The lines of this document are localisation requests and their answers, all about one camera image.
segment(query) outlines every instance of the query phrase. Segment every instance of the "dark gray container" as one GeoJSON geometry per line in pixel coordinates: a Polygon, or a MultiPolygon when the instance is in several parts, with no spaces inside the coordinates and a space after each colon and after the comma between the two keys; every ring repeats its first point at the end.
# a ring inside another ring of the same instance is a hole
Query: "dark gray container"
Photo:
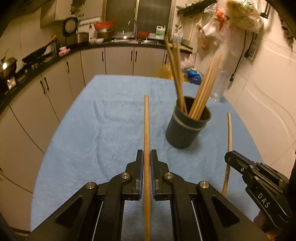
{"type": "MultiPolygon", "coordinates": [[[[193,101],[194,98],[185,96],[188,112],[191,109],[193,101]]],[[[205,107],[200,120],[193,120],[180,111],[179,107],[176,105],[165,132],[166,139],[176,148],[186,148],[191,145],[198,133],[204,129],[210,119],[211,113],[207,107],[205,107]]]]}

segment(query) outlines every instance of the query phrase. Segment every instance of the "table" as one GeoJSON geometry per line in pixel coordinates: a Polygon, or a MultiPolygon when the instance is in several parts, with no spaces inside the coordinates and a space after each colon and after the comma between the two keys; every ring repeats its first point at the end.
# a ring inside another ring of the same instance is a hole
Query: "table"
{"type": "MultiPolygon", "coordinates": [[[[184,95],[197,85],[185,83],[184,95]]],[[[108,182],[124,172],[143,149],[144,95],[150,100],[150,141],[160,161],[186,181],[208,181],[222,191],[227,152],[227,112],[231,112],[233,149],[261,162],[260,154],[233,107],[223,99],[208,101],[211,120],[186,149],[172,147],[165,130],[176,103],[171,80],[97,75],[75,100],[56,130],[41,164],[32,200],[31,230],[89,181],[108,182]]],[[[242,176],[231,170],[230,200],[253,219],[259,209],[245,192],[242,176]]],[[[173,240],[169,201],[151,204],[151,240],[173,240]]],[[[126,201],[122,240],[144,240],[143,199],[126,201]]]]}

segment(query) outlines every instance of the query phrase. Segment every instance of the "kitchen cabinet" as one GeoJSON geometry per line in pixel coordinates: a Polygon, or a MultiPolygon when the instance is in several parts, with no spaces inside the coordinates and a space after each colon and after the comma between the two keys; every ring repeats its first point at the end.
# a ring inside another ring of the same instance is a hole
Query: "kitchen cabinet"
{"type": "Polygon", "coordinates": [[[71,17],[72,0],[53,0],[41,7],[40,27],[71,17]]]}
{"type": "Polygon", "coordinates": [[[103,0],[85,0],[82,5],[82,19],[102,17],[103,0]]]}
{"type": "Polygon", "coordinates": [[[18,187],[0,174],[0,211],[9,226],[30,231],[33,194],[18,187]]]}
{"type": "Polygon", "coordinates": [[[134,47],[108,47],[106,53],[106,74],[133,75],[134,47]]]}
{"type": "Polygon", "coordinates": [[[38,75],[14,97],[9,105],[32,141],[45,153],[59,125],[59,120],[43,85],[41,76],[38,75]]]}
{"type": "Polygon", "coordinates": [[[85,87],[80,51],[66,57],[65,64],[73,98],[76,99],[85,87]]]}
{"type": "Polygon", "coordinates": [[[74,98],[65,69],[65,62],[59,61],[41,73],[43,85],[59,121],[72,105],[74,98]]]}
{"type": "Polygon", "coordinates": [[[0,173],[33,192],[43,153],[23,130],[9,106],[0,116],[0,136],[0,173]]]}
{"type": "Polygon", "coordinates": [[[106,74],[105,48],[81,51],[81,61],[85,85],[97,74],[106,74]]]}
{"type": "Polygon", "coordinates": [[[163,64],[165,50],[135,47],[133,75],[153,77],[163,64]]]}
{"type": "MultiPolygon", "coordinates": [[[[180,52],[181,61],[184,60],[185,57],[189,58],[189,55],[190,55],[189,53],[180,52]]],[[[168,52],[165,51],[165,55],[163,57],[163,64],[168,64],[168,63],[170,63],[170,57],[168,56],[168,52]]]]}

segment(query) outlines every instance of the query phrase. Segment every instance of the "metal screw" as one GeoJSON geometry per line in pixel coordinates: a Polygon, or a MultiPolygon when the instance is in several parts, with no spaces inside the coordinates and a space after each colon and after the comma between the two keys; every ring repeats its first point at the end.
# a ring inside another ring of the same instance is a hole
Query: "metal screw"
{"type": "Polygon", "coordinates": [[[124,173],[122,173],[120,176],[121,176],[121,178],[123,178],[123,179],[128,179],[131,175],[130,175],[128,172],[124,172],[124,173]]]}
{"type": "Polygon", "coordinates": [[[85,184],[85,186],[86,186],[87,189],[92,189],[92,188],[94,188],[95,183],[89,182],[89,183],[85,184]]]}
{"type": "Polygon", "coordinates": [[[165,176],[165,178],[167,178],[167,179],[171,179],[171,178],[173,178],[174,174],[171,173],[171,172],[167,172],[167,173],[164,174],[164,176],[165,176]]]}
{"type": "Polygon", "coordinates": [[[202,181],[202,182],[200,182],[200,187],[201,188],[208,188],[209,187],[209,183],[208,182],[205,182],[205,181],[202,181]]]}

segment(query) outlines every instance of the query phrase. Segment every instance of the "clear glass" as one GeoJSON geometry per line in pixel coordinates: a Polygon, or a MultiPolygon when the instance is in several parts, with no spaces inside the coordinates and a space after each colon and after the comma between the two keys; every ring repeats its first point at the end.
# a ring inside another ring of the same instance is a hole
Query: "clear glass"
{"type": "Polygon", "coordinates": [[[213,101],[220,101],[223,96],[224,91],[228,85],[231,74],[225,70],[218,70],[216,80],[214,82],[214,86],[212,92],[210,94],[210,99],[213,101]]]}

